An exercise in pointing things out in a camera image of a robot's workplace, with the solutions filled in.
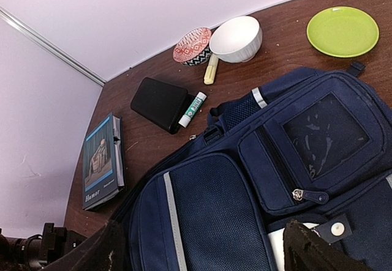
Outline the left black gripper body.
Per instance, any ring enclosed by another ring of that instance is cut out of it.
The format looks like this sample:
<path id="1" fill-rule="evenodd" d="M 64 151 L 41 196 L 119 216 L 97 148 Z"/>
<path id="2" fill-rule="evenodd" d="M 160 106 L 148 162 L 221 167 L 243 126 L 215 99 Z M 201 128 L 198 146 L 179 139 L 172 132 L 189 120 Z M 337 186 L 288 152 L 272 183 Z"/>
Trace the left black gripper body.
<path id="1" fill-rule="evenodd" d="M 28 270 L 41 270 L 70 253 L 86 239 L 87 237 L 65 227 L 45 223 L 41 234 L 28 238 L 1 235 L 1 254 L 25 265 Z"/>

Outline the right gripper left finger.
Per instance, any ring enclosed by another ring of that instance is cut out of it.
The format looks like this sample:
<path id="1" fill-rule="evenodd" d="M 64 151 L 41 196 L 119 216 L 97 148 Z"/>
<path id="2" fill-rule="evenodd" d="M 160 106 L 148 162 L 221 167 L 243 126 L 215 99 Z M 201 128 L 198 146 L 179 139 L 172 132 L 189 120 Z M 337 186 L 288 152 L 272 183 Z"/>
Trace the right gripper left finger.
<path id="1" fill-rule="evenodd" d="M 124 270 L 123 227 L 110 220 L 76 249 L 44 267 L 53 271 Z"/>

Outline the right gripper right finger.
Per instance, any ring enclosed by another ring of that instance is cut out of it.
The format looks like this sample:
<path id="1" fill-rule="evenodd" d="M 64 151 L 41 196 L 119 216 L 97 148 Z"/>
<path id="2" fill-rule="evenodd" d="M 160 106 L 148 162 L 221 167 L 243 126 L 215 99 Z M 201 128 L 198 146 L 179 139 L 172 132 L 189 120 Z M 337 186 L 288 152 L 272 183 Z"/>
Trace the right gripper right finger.
<path id="1" fill-rule="evenodd" d="M 346 218 L 311 225 L 292 218 L 282 232 L 284 270 L 379 270 L 379 259 L 355 246 Z"/>

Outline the navy blue student backpack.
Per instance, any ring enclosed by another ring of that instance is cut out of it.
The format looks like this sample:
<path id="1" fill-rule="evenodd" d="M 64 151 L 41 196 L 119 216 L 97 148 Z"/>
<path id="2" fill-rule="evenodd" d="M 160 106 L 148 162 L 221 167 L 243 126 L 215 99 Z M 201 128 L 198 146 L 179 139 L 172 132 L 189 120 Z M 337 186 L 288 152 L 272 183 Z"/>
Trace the navy blue student backpack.
<path id="1" fill-rule="evenodd" d="M 292 219 L 391 269 L 391 108 L 346 71 L 298 68 L 211 110 L 113 218 L 119 270 L 276 270 Z"/>

